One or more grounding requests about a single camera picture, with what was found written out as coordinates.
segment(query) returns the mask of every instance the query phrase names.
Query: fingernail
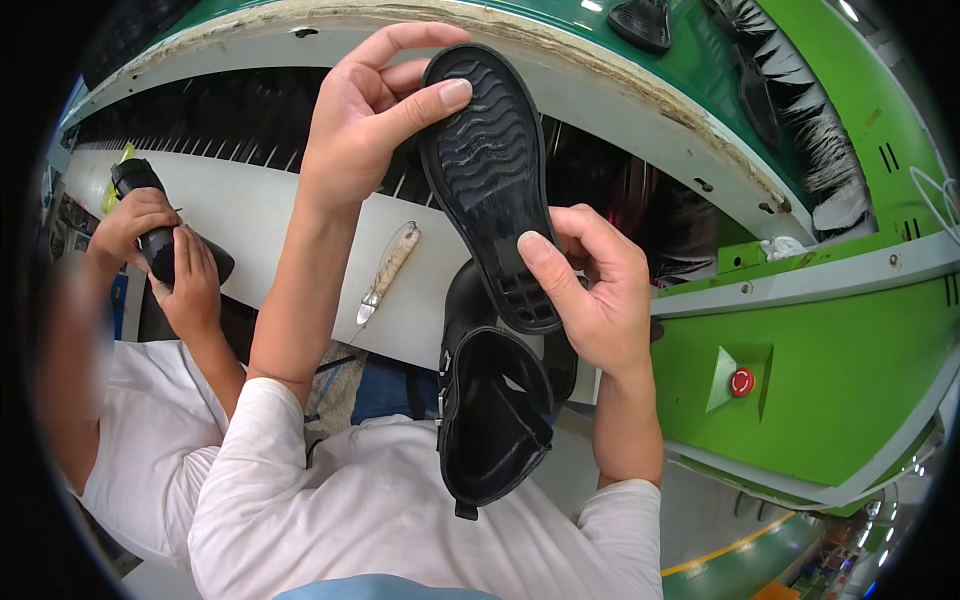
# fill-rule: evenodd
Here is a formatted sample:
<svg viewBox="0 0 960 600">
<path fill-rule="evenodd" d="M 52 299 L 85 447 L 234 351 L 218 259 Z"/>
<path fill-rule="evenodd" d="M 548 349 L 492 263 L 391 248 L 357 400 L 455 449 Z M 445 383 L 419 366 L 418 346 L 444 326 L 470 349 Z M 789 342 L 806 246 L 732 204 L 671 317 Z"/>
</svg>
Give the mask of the fingernail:
<svg viewBox="0 0 960 600">
<path fill-rule="evenodd" d="M 447 108 L 458 107 L 469 102 L 473 96 L 473 85 L 465 79 L 452 79 L 440 88 L 440 101 Z"/>
<path fill-rule="evenodd" d="M 526 231 L 516 240 L 516 250 L 527 264 L 539 265 L 550 256 L 553 244 L 536 231 Z"/>
</svg>

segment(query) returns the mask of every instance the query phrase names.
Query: yellow object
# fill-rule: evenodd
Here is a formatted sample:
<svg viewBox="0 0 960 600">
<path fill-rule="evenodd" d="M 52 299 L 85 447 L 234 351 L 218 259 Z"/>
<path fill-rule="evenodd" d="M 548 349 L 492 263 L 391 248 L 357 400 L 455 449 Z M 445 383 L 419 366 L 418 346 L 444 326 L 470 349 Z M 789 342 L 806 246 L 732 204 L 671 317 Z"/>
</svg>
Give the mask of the yellow object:
<svg viewBox="0 0 960 600">
<path fill-rule="evenodd" d="M 771 582 L 767 587 L 754 594 L 750 600 L 797 600 L 800 592 L 796 589 L 790 589 L 787 586 Z"/>
<path fill-rule="evenodd" d="M 136 149 L 133 147 L 133 144 L 127 142 L 127 145 L 123 148 L 123 155 L 120 156 L 120 160 L 117 160 L 114 164 L 120 164 L 128 158 L 133 158 L 135 151 Z M 113 179 L 111 179 L 107 184 L 107 188 L 104 190 L 104 198 L 100 201 L 100 211 L 105 215 L 109 214 L 115 204 L 117 204 L 117 190 L 113 187 Z"/>
<path fill-rule="evenodd" d="M 737 548 L 739 548 L 740 546 L 744 545 L 744 544 L 747 543 L 748 541 L 756 540 L 757 538 L 759 538 L 759 537 L 762 536 L 763 534 L 767 533 L 767 532 L 770 531 L 771 529 L 774 529 L 774 528 L 776 528 L 776 527 L 780 527 L 780 526 L 783 524 L 784 521 L 786 521 L 788 518 L 792 517 L 792 516 L 795 515 L 795 514 L 796 514 L 796 513 L 794 513 L 794 512 L 791 511 L 791 512 L 787 513 L 786 515 L 778 518 L 778 519 L 775 520 L 774 522 L 770 523 L 769 525 L 767 525 L 767 526 L 764 527 L 763 529 L 760 529 L 760 530 L 758 530 L 758 531 L 754 531 L 752 534 L 750 534 L 750 535 L 747 536 L 746 538 L 740 538 L 739 540 L 737 540 L 737 541 L 735 541 L 734 543 L 730 544 L 730 545 L 727 546 L 726 548 L 720 548 L 720 549 L 717 550 L 716 552 L 710 552 L 709 554 L 705 554 L 704 556 L 700 557 L 699 559 L 693 559 L 692 561 L 687 561 L 686 563 L 678 564 L 677 566 L 671 566 L 670 568 L 666 568 L 666 569 L 664 569 L 664 570 L 662 570 L 662 571 L 660 572 L 660 576 L 661 576 L 661 577 L 666 577 L 667 575 L 673 575 L 674 573 L 679 573 L 680 571 L 686 571 L 687 569 L 691 568 L 692 566 L 697 566 L 698 564 L 703 564 L 703 563 L 705 563 L 705 562 L 707 562 L 707 561 L 710 561 L 710 560 L 712 560 L 712 559 L 717 558 L 717 557 L 720 556 L 721 554 L 727 554 L 727 553 L 730 552 L 731 550 L 736 550 Z"/>
</svg>

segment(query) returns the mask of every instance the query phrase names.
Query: green machine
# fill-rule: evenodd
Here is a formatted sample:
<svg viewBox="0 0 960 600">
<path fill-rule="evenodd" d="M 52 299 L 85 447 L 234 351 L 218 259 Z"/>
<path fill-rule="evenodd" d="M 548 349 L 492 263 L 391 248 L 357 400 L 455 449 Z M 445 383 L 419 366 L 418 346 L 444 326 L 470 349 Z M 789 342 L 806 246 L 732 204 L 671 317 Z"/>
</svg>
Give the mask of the green machine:
<svg viewBox="0 0 960 600">
<path fill-rule="evenodd" d="M 61 127 L 189 77 L 331 66 L 391 22 L 461 26 L 514 63 L 544 114 L 656 166 L 729 224 L 715 271 L 653 300 L 670 460 L 794 510 L 848 516 L 934 451 L 952 422 L 953 167 L 833 0 L 670 0 L 673 41 L 662 56 L 611 29 L 614 4 L 202 0 Z M 753 37 L 771 86 L 798 91 L 779 106 L 778 147 L 738 97 L 737 36 Z M 802 249 L 769 259 L 764 243 L 779 238 Z M 744 395 L 723 390 L 731 365 L 755 379 Z"/>
</svg>

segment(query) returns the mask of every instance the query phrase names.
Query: white cable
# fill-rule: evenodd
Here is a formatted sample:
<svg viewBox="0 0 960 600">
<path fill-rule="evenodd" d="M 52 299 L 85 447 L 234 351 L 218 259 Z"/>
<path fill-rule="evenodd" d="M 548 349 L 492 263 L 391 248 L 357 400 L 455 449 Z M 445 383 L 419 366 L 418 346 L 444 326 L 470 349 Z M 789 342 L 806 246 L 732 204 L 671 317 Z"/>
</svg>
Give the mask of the white cable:
<svg viewBox="0 0 960 600">
<path fill-rule="evenodd" d="M 924 188 L 920 185 L 920 182 L 917 181 L 918 175 L 924 178 L 927 181 L 927 183 L 937 188 L 937 191 L 944 195 L 944 204 L 947 206 L 947 218 L 950 219 L 949 224 L 947 223 L 947 221 L 944 220 L 943 217 L 940 216 L 940 213 L 937 212 L 937 207 L 934 206 L 933 202 L 931 202 L 930 199 L 926 196 L 926 192 L 924 192 Z M 920 192 L 921 196 L 923 196 L 924 202 L 926 202 L 926 206 L 930 209 L 930 212 L 932 212 L 933 216 L 936 217 L 937 221 L 940 222 L 940 227 L 942 227 L 944 231 L 947 233 L 947 235 L 950 236 L 950 239 L 956 242 L 957 246 L 960 246 L 960 234 L 957 233 L 957 230 L 958 230 L 957 219 L 960 218 L 960 215 L 956 214 L 956 207 L 953 206 L 953 203 L 950 201 L 950 194 L 949 192 L 947 192 L 947 189 L 950 187 L 951 184 L 954 187 L 956 186 L 957 180 L 955 180 L 954 178 L 947 178 L 947 180 L 944 181 L 944 184 L 940 185 L 936 181 L 934 181 L 931 176 L 924 173 L 917 167 L 910 167 L 910 179 L 913 180 L 913 184 L 914 186 L 916 186 L 917 191 Z"/>
</svg>

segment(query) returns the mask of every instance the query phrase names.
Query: blue jeans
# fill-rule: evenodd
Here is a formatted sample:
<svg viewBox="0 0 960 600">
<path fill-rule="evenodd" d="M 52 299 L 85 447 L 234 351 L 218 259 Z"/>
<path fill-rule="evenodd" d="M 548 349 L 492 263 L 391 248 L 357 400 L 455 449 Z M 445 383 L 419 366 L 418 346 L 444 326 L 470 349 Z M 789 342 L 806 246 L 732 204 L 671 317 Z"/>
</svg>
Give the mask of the blue jeans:
<svg viewBox="0 0 960 600">
<path fill-rule="evenodd" d="M 364 366 L 350 424 L 390 415 L 414 417 L 407 390 L 417 394 L 426 419 L 437 417 L 437 372 L 408 365 L 379 354 L 369 354 Z"/>
</svg>

